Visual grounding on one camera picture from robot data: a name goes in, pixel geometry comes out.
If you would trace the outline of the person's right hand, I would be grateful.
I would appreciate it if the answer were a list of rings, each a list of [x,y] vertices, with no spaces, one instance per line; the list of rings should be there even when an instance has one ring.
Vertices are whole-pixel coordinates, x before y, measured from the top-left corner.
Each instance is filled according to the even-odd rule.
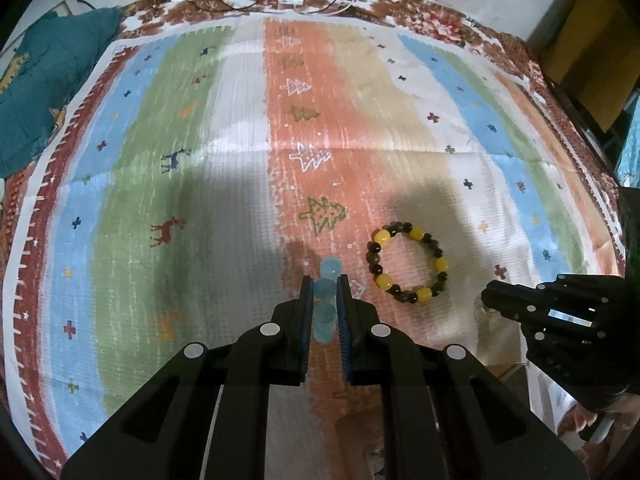
[[[608,436],[612,441],[610,452],[617,453],[630,436],[631,430],[639,422],[638,394],[625,393],[606,411],[606,414],[612,414],[615,417]],[[598,413],[590,412],[582,404],[574,403],[559,423],[558,437],[572,448],[577,443],[578,434],[581,431],[593,429],[599,425],[598,418]]]

